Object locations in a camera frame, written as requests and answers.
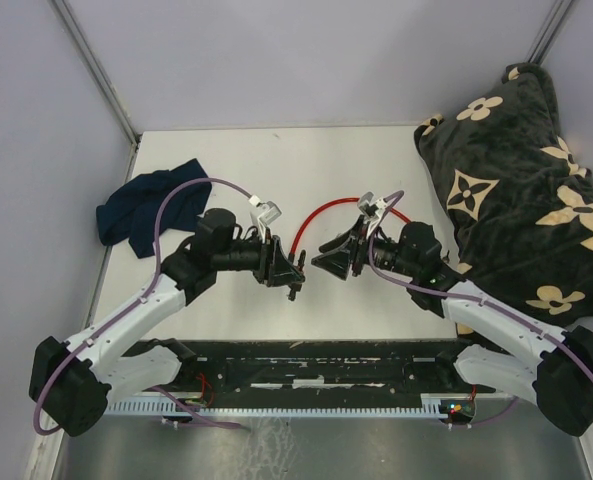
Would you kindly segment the orange padlock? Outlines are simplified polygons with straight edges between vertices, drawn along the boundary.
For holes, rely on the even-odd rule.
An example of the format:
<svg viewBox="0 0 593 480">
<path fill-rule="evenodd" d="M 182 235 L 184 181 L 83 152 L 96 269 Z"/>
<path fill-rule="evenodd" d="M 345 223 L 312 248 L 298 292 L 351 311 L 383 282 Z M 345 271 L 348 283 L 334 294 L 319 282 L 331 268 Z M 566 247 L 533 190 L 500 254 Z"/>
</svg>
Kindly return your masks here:
<svg viewBox="0 0 593 480">
<path fill-rule="evenodd" d="M 303 284 L 294 282 L 289 285 L 288 300 L 293 302 L 296 300 L 297 294 L 302 290 Z"/>
</svg>

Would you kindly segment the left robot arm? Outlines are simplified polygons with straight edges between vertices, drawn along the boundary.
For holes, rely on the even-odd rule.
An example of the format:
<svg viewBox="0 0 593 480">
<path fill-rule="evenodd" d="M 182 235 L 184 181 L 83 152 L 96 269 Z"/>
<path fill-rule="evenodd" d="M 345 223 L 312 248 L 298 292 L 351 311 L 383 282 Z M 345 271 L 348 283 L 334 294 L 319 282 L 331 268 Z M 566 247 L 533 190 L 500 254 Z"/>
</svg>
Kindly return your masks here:
<svg viewBox="0 0 593 480">
<path fill-rule="evenodd" d="M 206 211 L 194 234 L 162 262 L 151 283 L 111 316 L 65 341 L 43 340 L 34 353 L 29 396 L 71 437 L 94 426 L 108 406 L 152 387 L 185 390 L 197 378 L 192 353 L 169 339 L 136 356 L 128 350 L 163 320 L 215 285 L 221 271 L 248 271 L 266 287 L 300 287 L 302 269 L 284 254 L 279 237 L 262 224 L 238 236 L 235 215 Z"/>
</svg>

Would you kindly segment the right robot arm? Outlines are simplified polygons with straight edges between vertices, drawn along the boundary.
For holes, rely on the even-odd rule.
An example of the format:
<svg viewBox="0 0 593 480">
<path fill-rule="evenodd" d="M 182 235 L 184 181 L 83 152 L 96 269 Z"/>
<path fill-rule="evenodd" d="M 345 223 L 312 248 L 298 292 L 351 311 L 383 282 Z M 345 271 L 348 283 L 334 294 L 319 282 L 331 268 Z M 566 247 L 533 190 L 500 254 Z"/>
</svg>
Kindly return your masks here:
<svg viewBox="0 0 593 480">
<path fill-rule="evenodd" d="M 341 280 L 369 266 L 404 287 L 421 309 L 497 346 L 491 351 L 470 345 L 438 362 L 435 379 L 443 389 L 457 391 L 469 383 L 499 390 L 536 405 L 554 426 L 576 437 L 593 424 L 593 332 L 543 323 L 487 296 L 442 260 L 430 225 L 411 222 L 393 241 L 359 218 L 321 246 L 312 264 Z"/>
</svg>

